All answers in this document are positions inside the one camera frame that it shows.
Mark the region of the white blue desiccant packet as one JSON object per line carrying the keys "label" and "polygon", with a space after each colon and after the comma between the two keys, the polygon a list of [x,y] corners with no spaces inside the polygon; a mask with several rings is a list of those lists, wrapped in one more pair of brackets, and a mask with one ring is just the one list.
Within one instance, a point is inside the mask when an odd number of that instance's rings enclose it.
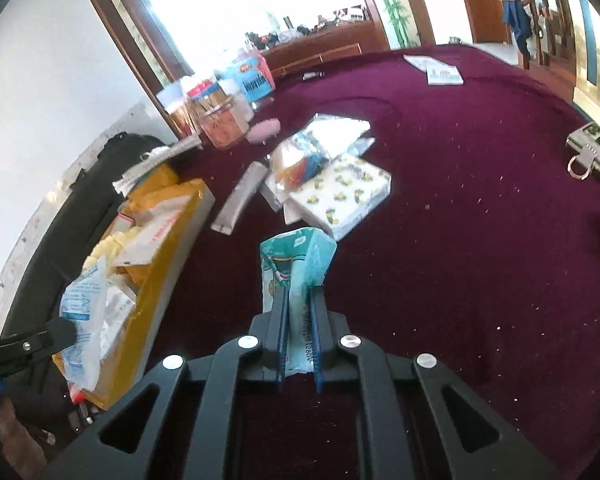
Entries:
{"label": "white blue desiccant packet", "polygon": [[76,342],[61,351],[64,374],[82,390],[93,391],[99,380],[107,288],[107,261],[101,256],[66,288],[60,300],[60,317],[76,329]]}

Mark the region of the teal tissue pack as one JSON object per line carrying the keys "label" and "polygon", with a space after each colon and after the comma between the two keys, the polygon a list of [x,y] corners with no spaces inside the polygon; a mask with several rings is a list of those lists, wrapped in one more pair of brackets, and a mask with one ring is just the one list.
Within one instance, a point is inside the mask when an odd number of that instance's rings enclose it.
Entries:
{"label": "teal tissue pack", "polygon": [[309,292],[322,286],[337,243],[321,229],[301,228],[260,244],[262,311],[273,307],[275,289],[287,289],[289,332],[285,375],[314,370]]}

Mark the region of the silver barcode tube pouch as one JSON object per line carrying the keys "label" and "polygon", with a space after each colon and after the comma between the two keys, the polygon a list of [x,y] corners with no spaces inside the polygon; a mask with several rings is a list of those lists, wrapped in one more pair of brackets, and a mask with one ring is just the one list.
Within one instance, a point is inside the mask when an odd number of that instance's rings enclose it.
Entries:
{"label": "silver barcode tube pouch", "polygon": [[268,166],[255,160],[252,162],[228,196],[218,215],[211,223],[215,232],[230,235],[233,233],[242,213],[250,200],[256,195],[268,175]]}

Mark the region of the lemon print tissue pack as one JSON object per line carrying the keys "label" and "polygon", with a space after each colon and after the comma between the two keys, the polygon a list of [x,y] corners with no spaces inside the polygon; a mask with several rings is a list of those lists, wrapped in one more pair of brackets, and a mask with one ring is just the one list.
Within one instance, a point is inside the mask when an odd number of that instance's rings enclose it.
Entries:
{"label": "lemon print tissue pack", "polygon": [[344,153],[289,196],[300,217],[339,242],[391,192],[392,175]]}

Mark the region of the yellow blue sponge cloths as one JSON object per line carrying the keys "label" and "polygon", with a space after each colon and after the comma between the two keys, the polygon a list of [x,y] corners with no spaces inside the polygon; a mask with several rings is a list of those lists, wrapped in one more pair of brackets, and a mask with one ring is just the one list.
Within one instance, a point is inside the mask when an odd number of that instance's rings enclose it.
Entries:
{"label": "yellow blue sponge cloths", "polygon": [[298,188],[330,163],[323,153],[293,152],[274,165],[274,181],[283,188]]}

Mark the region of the clear bag white masks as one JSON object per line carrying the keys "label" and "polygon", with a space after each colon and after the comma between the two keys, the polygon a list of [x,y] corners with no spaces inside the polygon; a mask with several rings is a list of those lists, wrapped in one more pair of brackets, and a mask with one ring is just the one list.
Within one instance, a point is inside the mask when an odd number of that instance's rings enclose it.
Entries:
{"label": "clear bag white masks", "polygon": [[260,187],[260,193],[270,207],[275,212],[279,212],[288,200],[290,193],[297,191],[304,184],[298,188],[283,188],[276,184],[274,165],[279,159],[287,153],[320,152],[325,154],[330,162],[333,162],[341,154],[350,151],[350,148],[355,146],[355,143],[368,132],[370,132],[370,123],[367,120],[315,114],[303,128],[288,136],[287,139],[281,140],[272,153],[266,156],[270,172]]}

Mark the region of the yellow soft cloth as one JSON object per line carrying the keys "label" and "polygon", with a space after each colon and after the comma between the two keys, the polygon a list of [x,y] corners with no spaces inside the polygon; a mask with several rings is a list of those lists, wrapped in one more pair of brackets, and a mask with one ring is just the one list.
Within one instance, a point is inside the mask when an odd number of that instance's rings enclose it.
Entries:
{"label": "yellow soft cloth", "polygon": [[128,274],[121,266],[115,266],[114,260],[118,258],[125,246],[129,245],[140,234],[141,230],[140,226],[133,226],[129,231],[115,232],[100,240],[84,260],[82,274],[96,266],[100,259],[105,260],[107,276]]}

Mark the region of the white pack red lettering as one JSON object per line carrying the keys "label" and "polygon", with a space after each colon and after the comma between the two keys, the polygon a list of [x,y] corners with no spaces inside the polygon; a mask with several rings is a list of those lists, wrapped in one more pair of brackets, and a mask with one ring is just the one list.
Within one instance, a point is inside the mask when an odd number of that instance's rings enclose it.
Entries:
{"label": "white pack red lettering", "polygon": [[182,195],[163,200],[155,207],[136,214],[135,219],[140,220],[140,230],[124,244],[111,265],[144,266],[151,263],[191,198],[191,195]]}

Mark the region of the yellow cardboard box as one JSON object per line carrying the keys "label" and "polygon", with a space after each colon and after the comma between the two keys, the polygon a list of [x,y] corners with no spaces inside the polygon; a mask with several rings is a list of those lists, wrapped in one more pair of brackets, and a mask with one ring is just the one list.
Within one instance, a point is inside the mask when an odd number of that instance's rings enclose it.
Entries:
{"label": "yellow cardboard box", "polygon": [[[170,166],[162,164],[125,197],[117,217],[101,238],[129,231],[140,224],[135,219],[140,211],[182,195],[192,198],[151,263],[122,266],[128,274],[107,276],[97,386],[87,391],[67,380],[71,392],[102,410],[111,408],[143,376],[173,289],[211,212],[214,196],[204,180],[184,181]],[[65,377],[61,352],[53,360]]]}

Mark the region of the pink scrub pad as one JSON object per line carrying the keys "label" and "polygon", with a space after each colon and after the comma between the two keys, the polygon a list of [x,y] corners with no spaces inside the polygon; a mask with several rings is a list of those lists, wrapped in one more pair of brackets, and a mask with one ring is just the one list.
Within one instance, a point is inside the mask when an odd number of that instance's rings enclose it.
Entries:
{"label": "pink scrub pad", "polygon": [[268,139],[277,136],[280,133],[280,128],[282,126],[277,118],[265,119],[249,129],[246,139],[250,144],[263,144]]}

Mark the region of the orange clear plastic jar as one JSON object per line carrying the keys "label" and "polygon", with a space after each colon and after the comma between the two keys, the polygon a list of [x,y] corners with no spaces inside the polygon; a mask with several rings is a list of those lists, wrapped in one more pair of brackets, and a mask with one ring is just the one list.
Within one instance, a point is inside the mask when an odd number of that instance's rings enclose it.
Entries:
{"label": "orange clear plastic jar", "polygon": [[217,81],[206,79],[186,96],[194,124],[215,148],[228,148],[249,132],[254,111],[240,90],[227,93]]}

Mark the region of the blue white packet bag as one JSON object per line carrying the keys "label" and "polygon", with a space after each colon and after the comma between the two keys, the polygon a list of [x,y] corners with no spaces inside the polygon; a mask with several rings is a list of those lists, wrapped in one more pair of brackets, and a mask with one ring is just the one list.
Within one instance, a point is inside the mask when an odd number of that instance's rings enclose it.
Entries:
{"label": "blue white packet bag", "polygon": [[223,79],[234,81],[251,104],[259,103],[275,90],[275,81],[266,59],[251,51],[220,71]]}

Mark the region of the white paper leaflets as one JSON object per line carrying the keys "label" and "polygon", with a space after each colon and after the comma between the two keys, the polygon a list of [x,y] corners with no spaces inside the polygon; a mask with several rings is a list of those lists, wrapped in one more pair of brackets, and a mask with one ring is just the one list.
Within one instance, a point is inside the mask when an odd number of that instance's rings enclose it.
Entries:
{"label": "white paper leaflets", "polygon": [[449,65],[430,56],[423,55],[403,55],[404,61],[414,66],[427,77],[427,84],[430,86],[461,86],[464,84],[464,78],[458,68]]}

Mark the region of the wooden cabinet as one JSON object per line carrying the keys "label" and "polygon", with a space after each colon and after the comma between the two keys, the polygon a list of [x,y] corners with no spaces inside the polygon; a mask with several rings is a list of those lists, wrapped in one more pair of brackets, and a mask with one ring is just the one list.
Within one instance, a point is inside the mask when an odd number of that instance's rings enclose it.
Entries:
{"label": "wooden cabinet", "polygon": [[338,58],[389,49],[386,34],[374,21],[329,27],[324,32],[279,44],[263,53],[275,79]]}

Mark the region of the person in blue jacket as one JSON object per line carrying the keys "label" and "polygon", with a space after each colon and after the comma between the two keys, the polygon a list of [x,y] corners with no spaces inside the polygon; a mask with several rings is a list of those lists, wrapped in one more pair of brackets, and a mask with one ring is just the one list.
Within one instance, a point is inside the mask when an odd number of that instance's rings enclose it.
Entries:
{"label": "person in blue jacket", "polygon": [[512,32],[517,48],[525,61],[530,60],[527,41],[532,35],[531,18],[521,0],[500,0],[503,3],[503,22]]}

